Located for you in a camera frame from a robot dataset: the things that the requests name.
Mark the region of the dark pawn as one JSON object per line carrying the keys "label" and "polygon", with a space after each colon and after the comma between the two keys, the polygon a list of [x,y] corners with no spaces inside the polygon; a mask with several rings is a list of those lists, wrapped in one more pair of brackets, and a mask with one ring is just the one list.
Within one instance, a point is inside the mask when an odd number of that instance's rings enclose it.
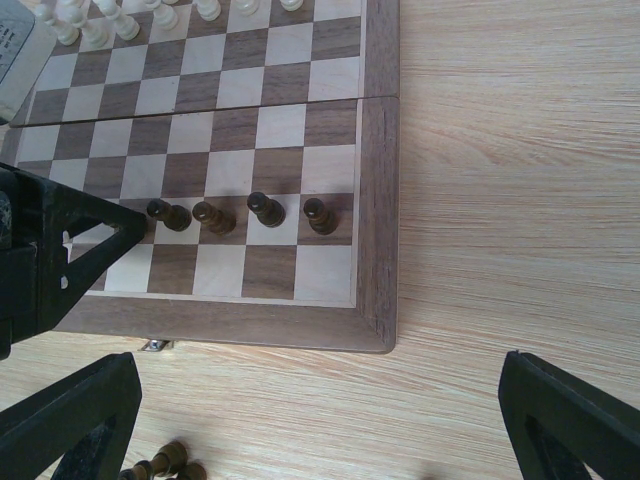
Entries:
{"label": "dark pawn", "polygon": [[151,199],[146,206],[147,214],[166,228],[176,232],[186,230],[191,224],[191,213],[181,205],[172,205],[161,199]]}
{"label": "dark pawn", "polygon": [[319,235],[330,235],[338,226],[335,213],[319,198],[306,200],[303,206],[303,213],[308,220],[310,228]]}
{"label": "dark pawn", "polygon": [[284,207],[262,192],[252,192],[247,198],[247,206],[258,221],[268,228],[280,226],[286,218]]}
{"label": "dark pawn", "polygon": [[206,201],[197,203],[192,208],[192,215],[195,220],[218,236],[228,235],[236,227],[236,218],[232,213],[218,209]]}

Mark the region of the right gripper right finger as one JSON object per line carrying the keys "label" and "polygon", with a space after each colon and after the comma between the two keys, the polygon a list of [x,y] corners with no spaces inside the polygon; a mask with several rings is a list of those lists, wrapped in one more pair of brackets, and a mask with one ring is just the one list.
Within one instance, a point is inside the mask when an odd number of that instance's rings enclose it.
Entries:
{"label": "right gripper right finger", "polygon": [[639,477],[639,410],[531,354],[507,353],[498,387],[525,479]]}

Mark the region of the dark piece centre one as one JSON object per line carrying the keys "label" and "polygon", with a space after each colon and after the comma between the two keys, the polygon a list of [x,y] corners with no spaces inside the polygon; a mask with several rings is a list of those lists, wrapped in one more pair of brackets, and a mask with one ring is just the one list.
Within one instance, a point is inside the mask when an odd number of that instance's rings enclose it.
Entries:
{"label": "dark piece centre one", "polygon": [[150,460],[151,477],[171,477],[184,468],[188,461],[186,447],[177,440],[162,446]]}

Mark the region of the white pawn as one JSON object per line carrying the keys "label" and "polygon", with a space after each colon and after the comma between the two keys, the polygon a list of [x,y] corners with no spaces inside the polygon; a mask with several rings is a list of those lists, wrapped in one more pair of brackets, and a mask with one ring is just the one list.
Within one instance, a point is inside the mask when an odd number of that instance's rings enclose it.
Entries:
{"label": "white pawn", "polygon": [[109,35],[100,22],[95,23],[85,17],[75,23],[82,32],[84,45],[87,49],[100,49],[108,41]]}
{"label": "white pawn", "polygon": [[138,22],[125,14],[114,0],[97,1],[101,13],[114,24],[116,34],[125,41],[133,40],[140,31]]}
{"label": "white pawn", "polygon": [[253,15],[260,6],[259,0],[234,0],[233,3],[242,16]]}
{"label": "white pawn", "polygon": [[161,29],[171,30],[177,25],[179,21],[178,15],[170,5],[165,4],[161,0],[157,0],[150,4],[150,8],[152,9],[156,23]]}
{"label": "white pawn", "polygon": [[288,12],[298,10],[304,3],[304,0],[280,0],[282,8]]}
{"label": "white pawn", "polygon": [[222,11],[218,0],[194,0],[194,4],[200,17],[207,22],[215,21]]}

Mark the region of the dark piece bottom centre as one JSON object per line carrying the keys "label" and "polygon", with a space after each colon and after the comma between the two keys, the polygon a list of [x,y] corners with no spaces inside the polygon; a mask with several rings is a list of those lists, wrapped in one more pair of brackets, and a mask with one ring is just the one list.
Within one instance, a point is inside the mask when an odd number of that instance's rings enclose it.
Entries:
{"label": "dark piece bottom centre", "polygon": [[199,463],[189,463],[175,477],[176,480],[207,480],[206,469]]}

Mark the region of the white rook left corner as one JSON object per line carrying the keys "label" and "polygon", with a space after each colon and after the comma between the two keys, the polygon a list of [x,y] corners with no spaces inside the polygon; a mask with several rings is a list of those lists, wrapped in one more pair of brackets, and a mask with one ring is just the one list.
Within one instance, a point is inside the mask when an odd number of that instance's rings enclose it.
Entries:
{"label": "white rook left corner", "polygon": [[52,27],[57,20],[54,10],[46,4],[37,5],[34,9],[34,15],[40,22],[50,27]]}

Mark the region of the dark piece centre two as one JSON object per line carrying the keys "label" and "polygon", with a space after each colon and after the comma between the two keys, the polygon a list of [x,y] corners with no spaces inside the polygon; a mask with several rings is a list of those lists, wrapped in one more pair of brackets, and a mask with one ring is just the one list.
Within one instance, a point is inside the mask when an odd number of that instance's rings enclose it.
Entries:
{"label": "dark piece centre two", "polygon": [[150,461],[142,460],[133,467],[119,472],[118,480],[153,480],[154,468]]}

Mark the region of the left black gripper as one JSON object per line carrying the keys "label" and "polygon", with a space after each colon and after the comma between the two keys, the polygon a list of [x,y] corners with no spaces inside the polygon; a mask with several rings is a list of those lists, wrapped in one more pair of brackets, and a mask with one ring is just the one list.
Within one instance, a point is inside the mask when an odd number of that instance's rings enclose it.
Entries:
{"label": "left black gripper", "polygon": [[1,358],[54,329],[146,231],[142,213],[3,167]]}

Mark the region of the wooden chess board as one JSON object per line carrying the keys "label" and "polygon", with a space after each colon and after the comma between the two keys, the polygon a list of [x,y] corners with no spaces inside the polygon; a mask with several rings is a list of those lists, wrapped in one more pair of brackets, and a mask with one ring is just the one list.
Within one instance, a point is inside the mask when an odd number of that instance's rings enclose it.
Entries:
{"label": "wooden chess board", "polygon": [[[387,353],[396,343],[399,256],[400,5],[304,1],[288,12],[233,1],[204,21],[194,1],[115,1],[140,26],[121,39],[97,1],[39,1],[55,46],[4,140],[4,163],[139,213],[181,205],[190,226],[153,218],[144,238],[59,323],[67,332]],[[58,40],[75,3],[109,38]],[[286,218],[262,225],[262,192]],[[338,220],[314,232],[319,198]],[[218,236],[194,219],[232,213]]]}

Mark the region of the white knight left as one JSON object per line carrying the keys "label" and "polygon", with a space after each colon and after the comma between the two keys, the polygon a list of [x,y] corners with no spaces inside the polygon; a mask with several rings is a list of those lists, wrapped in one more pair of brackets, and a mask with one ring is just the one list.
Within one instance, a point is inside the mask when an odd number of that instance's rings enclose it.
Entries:
{"label": "white knight left", "polygon": [[83,11],[75,3],[61,3],[57,13],[59,14],[58,40],[64,46],[70,46],[79,38],[79,28],[76,23],[82,18]]}

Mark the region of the metal board latch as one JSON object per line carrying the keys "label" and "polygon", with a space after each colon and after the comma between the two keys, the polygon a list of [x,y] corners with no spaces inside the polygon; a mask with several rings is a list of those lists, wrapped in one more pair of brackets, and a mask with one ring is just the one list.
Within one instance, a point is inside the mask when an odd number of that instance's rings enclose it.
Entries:
{"label": "metal board latch", "polygon": [[170,340],[150,339],[141,348],[142,352],[158,353],[165,349],[172,349],[174,342]]}

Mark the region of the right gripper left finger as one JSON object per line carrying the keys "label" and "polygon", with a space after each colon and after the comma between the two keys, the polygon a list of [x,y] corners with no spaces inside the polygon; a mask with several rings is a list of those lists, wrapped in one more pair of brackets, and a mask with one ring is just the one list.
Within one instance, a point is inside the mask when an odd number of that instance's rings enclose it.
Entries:
{"label": "right gripper left finger", "polygon": [[116,479],[142,399],[132,353],[109,354],[1,412],[1,477]]}

